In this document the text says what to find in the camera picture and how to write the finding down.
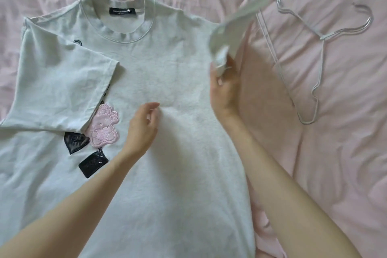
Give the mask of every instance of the pink patch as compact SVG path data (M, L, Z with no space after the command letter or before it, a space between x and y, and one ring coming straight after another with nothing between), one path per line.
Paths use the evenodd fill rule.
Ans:
M118 122L117 111L113 111L113 108L106 103L101 104L85 132L85 135L90 138L90 144L99 148L116 142L119 134L113 125Z

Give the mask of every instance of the hand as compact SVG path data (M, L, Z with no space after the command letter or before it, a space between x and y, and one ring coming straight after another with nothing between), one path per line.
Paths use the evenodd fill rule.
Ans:
M137 161L152 145L159 125L159 105L157 102L141 105L130 120L128 137L121 152L125 157Z
M210 100L215 116L224 126L231 118L239 117L240 78L235 61L227 56L227 69L218 78L211 64Z

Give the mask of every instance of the wrinkled bedsheet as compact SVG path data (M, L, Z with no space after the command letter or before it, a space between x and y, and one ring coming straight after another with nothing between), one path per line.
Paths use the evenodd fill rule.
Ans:
M14 95L22 16L46 14L73 1L0 0L0 118ZM220 22L248 0L161 1ZM239 51L244 121L364 258L386 257L387 0L283 2L323 33L365 22L352 2L370 6L375 20L361 35L327 43L318 120L309 126L298 121L262 32L252 24ZM263 14L292 97L302 116L311 118L320 41L295 17L279 14L274 3ZM285 257L251 188L250 196L257 257Z

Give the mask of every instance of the folded sleeve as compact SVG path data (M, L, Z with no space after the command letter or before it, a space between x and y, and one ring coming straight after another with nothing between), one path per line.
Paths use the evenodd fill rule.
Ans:
M83 132L118 62L25 20L5 128Z

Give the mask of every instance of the pink bedsheet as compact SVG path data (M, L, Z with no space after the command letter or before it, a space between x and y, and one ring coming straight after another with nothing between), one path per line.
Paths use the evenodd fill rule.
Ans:
M22 16L37 16L75 0L0 0L0 118L12 104ZM161 0L219 22L247 0ZM255 25L243 47L242 113L254 135L349 236L364 258L387 256L387 0L283 0L320 31L358 26L373 10L371 28L326 47L319 118L299 123ZM312 116L310 89L317 78L320 43L274 4L264 11L285 80L305 118ZM283 252L250 190L257 257Z

